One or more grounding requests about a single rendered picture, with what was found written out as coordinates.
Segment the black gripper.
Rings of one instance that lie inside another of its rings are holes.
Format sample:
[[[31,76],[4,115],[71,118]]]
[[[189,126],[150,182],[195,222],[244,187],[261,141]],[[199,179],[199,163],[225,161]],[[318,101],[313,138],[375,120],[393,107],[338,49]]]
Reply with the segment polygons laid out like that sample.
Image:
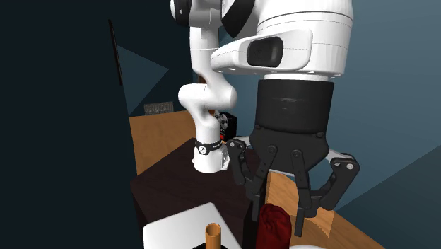
[[[334,83],[328,81],[261,80],[258,84],[254,130],[250,142],[259,157],[252,174],[241,139],[227,142],[229,167],[237,185],[252,202],[251,220],[258,221],[264,204],[269,169],[291,173],[298,189],[294,235],[302,236],[305,218],[317,210],[331,211],[360,171],[350,154],[329,150],[326,133]],[[326,156],[333,173],[318,190],[310,187],[308,170]]]

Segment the dark red rounded object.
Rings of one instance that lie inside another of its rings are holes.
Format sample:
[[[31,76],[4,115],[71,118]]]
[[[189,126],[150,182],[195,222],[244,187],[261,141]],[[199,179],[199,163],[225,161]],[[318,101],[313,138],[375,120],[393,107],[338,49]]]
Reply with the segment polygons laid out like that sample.
[[[264,204],[258,218],[256,249],[289,249],[290,215],[280,206]]]

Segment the black box with white dials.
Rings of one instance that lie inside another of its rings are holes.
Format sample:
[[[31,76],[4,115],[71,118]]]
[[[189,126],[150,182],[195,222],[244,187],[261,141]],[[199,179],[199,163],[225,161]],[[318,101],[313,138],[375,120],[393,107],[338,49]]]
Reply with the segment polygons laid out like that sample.
[[[214,117],[219,121],[220,124],[220,138],[222,141],[226,142],[232,139],[237,134],[237,118],[228,112],[214,112]]]

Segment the orange-brown cylinder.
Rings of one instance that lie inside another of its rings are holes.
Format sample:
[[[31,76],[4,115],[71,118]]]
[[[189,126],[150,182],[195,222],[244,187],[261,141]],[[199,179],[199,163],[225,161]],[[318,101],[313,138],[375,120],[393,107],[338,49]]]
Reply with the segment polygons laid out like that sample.
[[[206,249],[221,249],[221,226],[211,223],[206,226]]]

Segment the dark robot stand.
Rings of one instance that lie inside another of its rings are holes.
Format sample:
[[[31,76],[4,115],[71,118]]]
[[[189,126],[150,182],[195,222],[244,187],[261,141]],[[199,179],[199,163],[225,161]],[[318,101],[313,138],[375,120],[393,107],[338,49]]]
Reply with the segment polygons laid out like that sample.
[[[209,174],[197,171],[192,163],[194,145],[195,139],[189,139],[130,182],[139,229],[212,202],[239,245],[255,249],[257,223],[245,186],[235,183],[231,167]]]

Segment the white flat slab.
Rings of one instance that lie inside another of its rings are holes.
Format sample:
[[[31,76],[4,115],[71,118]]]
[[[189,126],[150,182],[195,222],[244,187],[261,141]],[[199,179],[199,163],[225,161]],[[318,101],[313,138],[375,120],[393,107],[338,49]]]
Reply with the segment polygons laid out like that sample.
[[[241,249],[216,206],[209,202],[147,224],[143,228],[144,249],[206,249],[206,226],[221,227],[221,249]]]

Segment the wooden table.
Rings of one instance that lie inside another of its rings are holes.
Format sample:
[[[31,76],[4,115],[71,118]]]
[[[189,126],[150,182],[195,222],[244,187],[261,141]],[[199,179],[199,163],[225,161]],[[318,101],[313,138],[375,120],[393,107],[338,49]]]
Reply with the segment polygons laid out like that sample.
[[[196,136],[193,120],[187,111],[131,117],[129,121],[138,175]],[[337,213],[320,209],[317,214],[316,218],[306,220],[302,237],[292,237],[291,245],[384,249]]]

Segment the grey wall plaque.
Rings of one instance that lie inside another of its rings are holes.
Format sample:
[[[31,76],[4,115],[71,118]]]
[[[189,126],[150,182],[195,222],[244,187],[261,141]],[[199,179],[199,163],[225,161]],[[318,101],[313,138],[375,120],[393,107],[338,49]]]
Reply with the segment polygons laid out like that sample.
[[[157,115],[163,113],[169,113],[174,111],[174,105],[172,101],[161,103],[148,103],[144,105],[145,115]]]

